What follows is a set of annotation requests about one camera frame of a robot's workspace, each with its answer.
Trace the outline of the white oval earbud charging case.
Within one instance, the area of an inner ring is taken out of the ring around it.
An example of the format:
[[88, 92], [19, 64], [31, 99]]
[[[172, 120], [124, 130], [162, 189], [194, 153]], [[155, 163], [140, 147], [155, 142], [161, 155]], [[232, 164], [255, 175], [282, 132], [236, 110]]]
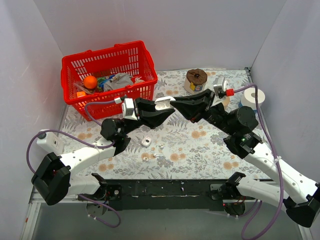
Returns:
[[154, 101], [155, 109], [157, 111], [173, 109], [174, 107], [171, 105], [171, 102], [175, 100], [176, 99], [172, 96], [164, 96], [164, 97], [157, 98]]

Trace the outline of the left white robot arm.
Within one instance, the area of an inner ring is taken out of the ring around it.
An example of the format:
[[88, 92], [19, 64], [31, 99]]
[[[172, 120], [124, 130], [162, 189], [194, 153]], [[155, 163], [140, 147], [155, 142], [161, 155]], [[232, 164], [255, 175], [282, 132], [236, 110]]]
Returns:
[[78, 150], [56, 155], [48, 153], [35, 171], [31, 182], [47, 205], [59, 203], [68, 195], [84, 194], [101, 200], [107, 194], [107, 182], [97, 173], [80, 176], [79, 172], [95, 163], [122, 153], [131, 139], [128, 134], [140, 126], [154, 129], [175, 112], [172, 96], [155, 101], [144, 98], [122, 99], [123, 118], [107, 118], [101, 124], [101, 138]]

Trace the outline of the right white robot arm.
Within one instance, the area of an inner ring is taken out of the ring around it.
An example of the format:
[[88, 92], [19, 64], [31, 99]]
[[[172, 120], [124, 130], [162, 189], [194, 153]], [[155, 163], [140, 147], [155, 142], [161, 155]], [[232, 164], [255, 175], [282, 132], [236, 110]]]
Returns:
[[232, 154], [254, 165], [283, 187], [268, 186], [236, 172], [218, 189], [220, 196], [252, 197], [285, 207], [286, 214], [295, 223], [306, 228], [312, 226], [320, 213], [320, 184], [299, 173], [280, 156], [273, 155], [270, 145], [253, 132], [258, 121], [251, 107], [242, 106], [227, 112], [209, 89], [188, 97], [176, 97], [170, 105], [192, 123], [204, 119], [226, 133], [223, 141]]

